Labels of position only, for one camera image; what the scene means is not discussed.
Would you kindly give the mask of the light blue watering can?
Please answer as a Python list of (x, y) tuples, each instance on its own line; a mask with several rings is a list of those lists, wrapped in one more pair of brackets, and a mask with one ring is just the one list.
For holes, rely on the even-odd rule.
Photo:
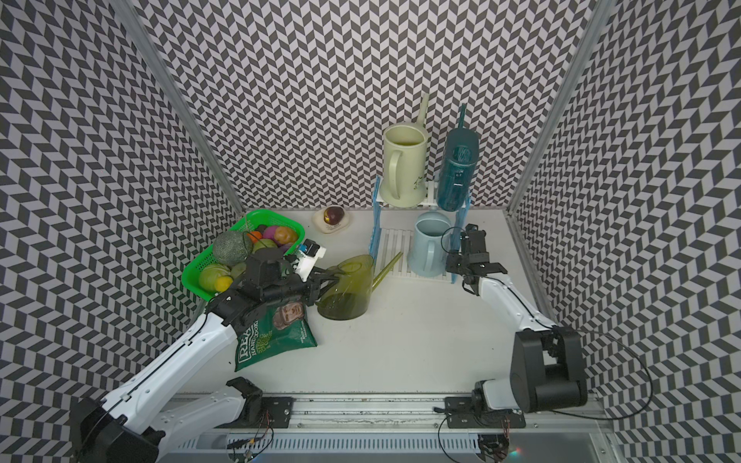
[(414, 274), (434, 278), (444, 273), (447, 253), (443, 246), (448, 246), (449, 241), (445, 232), (451, 226), (453, 224), (449, 217), (438, 211), (428, 211), (417, 218), (407, 258)]

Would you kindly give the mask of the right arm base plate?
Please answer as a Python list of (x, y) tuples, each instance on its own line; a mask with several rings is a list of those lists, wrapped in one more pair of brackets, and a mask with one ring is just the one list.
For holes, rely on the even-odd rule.
[(519, 410), (489, 409), (463, 395), (445, 397), (444, 410), (449, 416), (449, 428), (453, 429), (526, 428), (525, 417)]

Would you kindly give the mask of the cream watering can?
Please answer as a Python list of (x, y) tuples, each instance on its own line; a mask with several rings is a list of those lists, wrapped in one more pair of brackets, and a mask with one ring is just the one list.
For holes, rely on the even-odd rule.
[(430, 134), (426, 130), (426, 114), (430, 95), (425, 94), (417, 119), (396, 123), (383, 132), (384, 167), (380, 194), (395, 208), (414, 208), (424, 202), (426, 162)]

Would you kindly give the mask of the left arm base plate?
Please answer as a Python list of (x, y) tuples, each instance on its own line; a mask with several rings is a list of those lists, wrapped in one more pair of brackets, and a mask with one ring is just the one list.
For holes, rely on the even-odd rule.
[(269, 426), (273, 429), (285, 429), (291, 423), (293, 416), (293, 397), (263, 397), (261, 404), (251, 400), (228, 428), (257, 428)]

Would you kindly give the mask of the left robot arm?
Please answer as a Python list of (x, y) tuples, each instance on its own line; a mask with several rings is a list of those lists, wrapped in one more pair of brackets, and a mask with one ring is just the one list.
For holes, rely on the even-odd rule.
[(78, 462), (156, 462), (183, 442), (232, 422), (258, 424), (264, 393), (243, 377), (206, 397), (167, 411), (165, 405), (215, 356), (269, 310), (289, 303), (313, 305), (337, 282), (316, 267), (326, 250), (311, 239), (285, 256), (278, 249), (250, 255), (247, 268), (214, 296), (194, 325), (156, 360), (103, 399), (84, 397), (69, 415)]

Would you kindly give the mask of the olive transparent watering can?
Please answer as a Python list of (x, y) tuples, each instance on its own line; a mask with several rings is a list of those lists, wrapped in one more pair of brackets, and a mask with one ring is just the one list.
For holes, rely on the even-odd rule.
[(360, 255), (332, 267), (337, 283), (316, 303), (318, 313), (330, 320), (351, 320), (362, 316), (369, 308), (374, 291), (403, 256), (398, 252), (378, 274), (376, 260)]

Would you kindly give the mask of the teal transparent watering can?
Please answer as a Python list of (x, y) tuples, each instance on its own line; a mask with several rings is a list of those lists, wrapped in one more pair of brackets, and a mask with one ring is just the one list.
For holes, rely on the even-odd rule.
[(446, 138), (437, 205), (446, 211), (459, 210), (465, 203), (480, 159), (480, 135), (465, 125), (466, 104), (458, 112), (457, 126)]

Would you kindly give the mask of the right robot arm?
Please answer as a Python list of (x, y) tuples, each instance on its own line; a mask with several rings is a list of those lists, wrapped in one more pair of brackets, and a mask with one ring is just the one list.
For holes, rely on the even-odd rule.
[(486, 232), (474, 224), (459, 231), (457, 251), (447, 252), (446, 270), (479, 297), (513, 332), (509, 378), (480, 382), (476, 392), (493, 408), (506, 399), (524, 413), (581, 407), (588, 401), (581, 336), (544, 316), (515, 288), (507, 269), (492, 262)]

